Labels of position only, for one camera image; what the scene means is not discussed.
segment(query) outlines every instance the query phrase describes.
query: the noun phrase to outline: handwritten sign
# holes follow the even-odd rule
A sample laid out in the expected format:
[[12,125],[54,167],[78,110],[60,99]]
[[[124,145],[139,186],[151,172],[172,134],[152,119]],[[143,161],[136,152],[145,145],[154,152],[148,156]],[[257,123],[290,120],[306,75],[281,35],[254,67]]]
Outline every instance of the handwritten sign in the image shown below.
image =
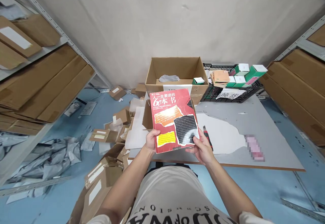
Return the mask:
[[232,100],[242,95],[245,91],[243,89],[224,88],[216,99],[227,98]]

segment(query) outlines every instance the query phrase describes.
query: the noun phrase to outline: white wall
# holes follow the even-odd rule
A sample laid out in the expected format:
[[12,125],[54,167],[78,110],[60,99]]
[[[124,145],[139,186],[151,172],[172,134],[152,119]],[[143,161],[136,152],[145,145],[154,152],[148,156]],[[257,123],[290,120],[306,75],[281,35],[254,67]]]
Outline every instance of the white wall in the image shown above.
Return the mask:
[[150,58],[268,64],[325,0],[39,0],[113,84],[144,82]]

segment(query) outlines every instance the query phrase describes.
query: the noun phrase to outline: red book cover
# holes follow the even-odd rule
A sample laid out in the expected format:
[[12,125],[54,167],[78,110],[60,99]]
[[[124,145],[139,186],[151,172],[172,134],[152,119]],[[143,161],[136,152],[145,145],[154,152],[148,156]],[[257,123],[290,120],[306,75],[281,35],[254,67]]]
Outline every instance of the red book cover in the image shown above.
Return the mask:
[[150,94],[156,152],[163,153],[193,145],[199,137],[197,120],[187,88]]

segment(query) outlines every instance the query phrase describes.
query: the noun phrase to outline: hand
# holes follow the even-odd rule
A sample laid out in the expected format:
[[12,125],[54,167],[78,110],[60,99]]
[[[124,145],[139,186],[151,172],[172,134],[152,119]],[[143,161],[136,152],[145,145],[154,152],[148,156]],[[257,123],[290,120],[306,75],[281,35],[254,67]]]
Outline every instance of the hand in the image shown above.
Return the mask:
[[146,143],[143,148],[146,148],[150,152],[156,152],[155,137],[160,134],[159,130],[152,129],[146,136]]
[[195,154],[196,158],[202,165],[209,165],[212,162],[216,161],[216,158],[213,155],[212,148],[210,146],[209,140],[204,135],[204,133],[199,129],[200,139],[193,137],[193,142],[195,146],[192,148],[185,149],[186,152]]

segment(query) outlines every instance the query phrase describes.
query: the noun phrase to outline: black plastic crate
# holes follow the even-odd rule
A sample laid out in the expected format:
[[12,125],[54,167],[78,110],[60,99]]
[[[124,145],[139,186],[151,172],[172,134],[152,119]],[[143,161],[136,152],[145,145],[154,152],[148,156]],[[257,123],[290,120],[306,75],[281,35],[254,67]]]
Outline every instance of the black plastic crate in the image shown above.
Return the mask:
[[[227,70],[231,72],[236,65],[212,65],[208,63],[203,63],[205,70]],[[250,96],[254,95],[257,91],[263,88],[263,85],[256,80],[251,87],[226,87],[226,88],[235,88],[235,89],[242,89],[246,90],[242,95],[238,96],[235,99],[227,99],[227,98],[219,98],[218,95],[222,92],[223,88],[215,87],[212,84],[209,85],[208,89],[204,93],[201,101],[210,101],[210,102],[226,102],[226,103],[243,103],[246,101]]]

